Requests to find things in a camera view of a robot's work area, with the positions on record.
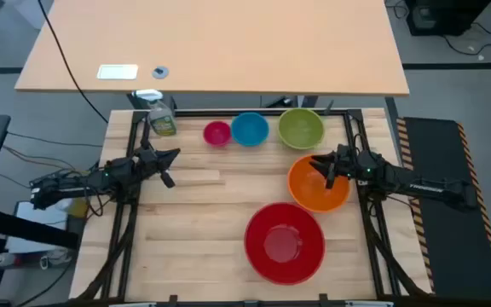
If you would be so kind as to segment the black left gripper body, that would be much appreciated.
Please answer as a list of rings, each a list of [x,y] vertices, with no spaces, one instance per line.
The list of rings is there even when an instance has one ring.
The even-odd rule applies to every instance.
[[[167,172],[166,151],[139,148],[134,155],[138,158],[136,162],[136,174],[141,176],[152,176]]]

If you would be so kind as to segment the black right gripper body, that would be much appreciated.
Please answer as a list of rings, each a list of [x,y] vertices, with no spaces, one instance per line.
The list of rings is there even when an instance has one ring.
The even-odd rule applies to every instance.
[[[357,179],[361,176],[358,164],[359,151],[354,146],[338,144],[335,158],[335,171],[339,176]]]

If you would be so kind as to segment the orange bowl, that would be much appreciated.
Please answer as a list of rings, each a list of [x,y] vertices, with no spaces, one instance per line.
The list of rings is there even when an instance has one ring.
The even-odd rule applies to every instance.
[[[303,208],[329,212],[343,205],[349,197],[349,180],[337,177],[331,189],[325,178],[311,165],[311,156],[296,160],[287,174],[287,187],[292,198]]]

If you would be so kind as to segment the green bowl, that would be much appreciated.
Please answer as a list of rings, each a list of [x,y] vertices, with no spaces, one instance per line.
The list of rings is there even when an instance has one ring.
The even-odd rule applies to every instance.
[[[306,108],[293,108],[281,114],[278,121],[280,139],[289,148],[307,150],[316,147],[325,136],[321,116]]]

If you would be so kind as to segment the small pink bowl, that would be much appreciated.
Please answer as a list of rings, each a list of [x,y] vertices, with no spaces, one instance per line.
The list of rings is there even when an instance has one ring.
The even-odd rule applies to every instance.
[[[204,128],[203,137],[212,147],[224,147],[231,140],[231,127],[223,121],[212,121]]]

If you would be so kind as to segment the blue bowl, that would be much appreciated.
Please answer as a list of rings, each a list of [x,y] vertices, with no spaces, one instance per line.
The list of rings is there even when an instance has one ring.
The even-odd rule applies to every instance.
[[[269,123],[259,113],[241,113],[230,125],[233,139],[245,147],[262,144],[269,135]]]

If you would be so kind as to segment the green cleaner spray bottle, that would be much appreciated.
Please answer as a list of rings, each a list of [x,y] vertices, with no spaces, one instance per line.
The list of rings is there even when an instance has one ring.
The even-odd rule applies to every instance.
[[[145,102],[149,114],[148,122],[159,136],[174,136],[176,123],[173,111],[163,102],[164,95],[154,89],[136,90],[132,93],[140,102]]]

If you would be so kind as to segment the large red bowl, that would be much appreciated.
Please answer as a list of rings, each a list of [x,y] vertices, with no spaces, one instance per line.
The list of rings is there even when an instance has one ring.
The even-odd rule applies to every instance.
[[[265,280],[296,285],[320,268],[326,252],[321,226],[301,206],[272,203],[256,211],[244,233],[245,254]]]

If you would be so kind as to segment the white rectangular card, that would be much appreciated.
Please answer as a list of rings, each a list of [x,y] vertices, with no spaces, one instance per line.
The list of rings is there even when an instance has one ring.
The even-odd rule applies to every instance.
[[[100,80],[134,80],[138,66],[135,64],[100,65],[96,77]]]

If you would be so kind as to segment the black hazard-striped floor mat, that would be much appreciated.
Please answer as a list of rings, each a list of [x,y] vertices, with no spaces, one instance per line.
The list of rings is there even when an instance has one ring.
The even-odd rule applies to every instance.
[[[491,225],[463,126],[452,120],[399,118],[405,167],[440,182],[462,179],[475,191],[472,211],[414,201],[413,220],[432,292],[439,298],[491,300]]]

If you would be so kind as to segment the white box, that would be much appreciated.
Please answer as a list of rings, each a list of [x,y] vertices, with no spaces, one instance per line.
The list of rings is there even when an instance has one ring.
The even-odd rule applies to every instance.
[[[46,210],[35,210],[33,204],[21,201],[17,203],[15,215],[32,222],[47,224],[52,228],[66,230],[68,215],[53,206]],[[10,236],[5,248],[10,253],[28,253],[48,252],[58,249],[58,246]]]

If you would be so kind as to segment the light wooden desk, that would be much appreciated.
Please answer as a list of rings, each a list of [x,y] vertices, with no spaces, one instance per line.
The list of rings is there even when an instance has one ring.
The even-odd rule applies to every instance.
[[[109,64],[137,78],[98,79]],[[15,88],[409,92],[384,0],[54,0]]]

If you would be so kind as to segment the black equipment box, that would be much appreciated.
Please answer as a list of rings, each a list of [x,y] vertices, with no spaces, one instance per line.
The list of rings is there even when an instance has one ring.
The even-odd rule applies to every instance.
[[[406,22],[413,36],[459,36],[491,0],[405,0]]]

